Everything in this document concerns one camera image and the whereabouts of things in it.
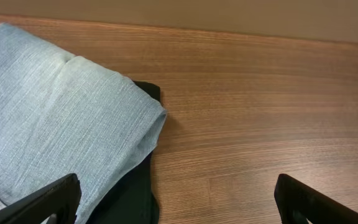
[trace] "brown tabletop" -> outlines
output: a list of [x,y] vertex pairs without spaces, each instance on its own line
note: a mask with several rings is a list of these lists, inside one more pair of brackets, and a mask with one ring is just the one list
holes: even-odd
[[287,173],[358,212],[358,44],[0,16],[162,89],[161,224],[280,223]]

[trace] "folded black garment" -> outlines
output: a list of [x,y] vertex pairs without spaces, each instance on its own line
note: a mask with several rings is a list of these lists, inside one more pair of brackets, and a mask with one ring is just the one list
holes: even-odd
[[[160,87],[147,82],[135,84],[160,101]],[[103,197],[86,224],[157,224],[160,210],[151,190],[150,153]]]

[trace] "black cloth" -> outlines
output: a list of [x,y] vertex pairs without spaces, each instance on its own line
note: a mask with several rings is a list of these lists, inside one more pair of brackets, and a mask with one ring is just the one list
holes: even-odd
[[[135,84],[161,101],[160,87],[147,82]],[[151,190],[150,153],[137,167],[121,178],[93,210],[86,224],[157,224],[160,216]]]

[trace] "light blue cloth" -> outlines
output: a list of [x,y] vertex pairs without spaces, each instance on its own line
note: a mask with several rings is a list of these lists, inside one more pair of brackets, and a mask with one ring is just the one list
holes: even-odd
[[74,172],[84,223],[155,147],[166,112],[117,72],[0,24],[0,200]]

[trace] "wall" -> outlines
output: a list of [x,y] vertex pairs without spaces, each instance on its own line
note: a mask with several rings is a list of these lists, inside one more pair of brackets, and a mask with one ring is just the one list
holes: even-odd
[[0,14],[358,42],[358,0],[0,0]]

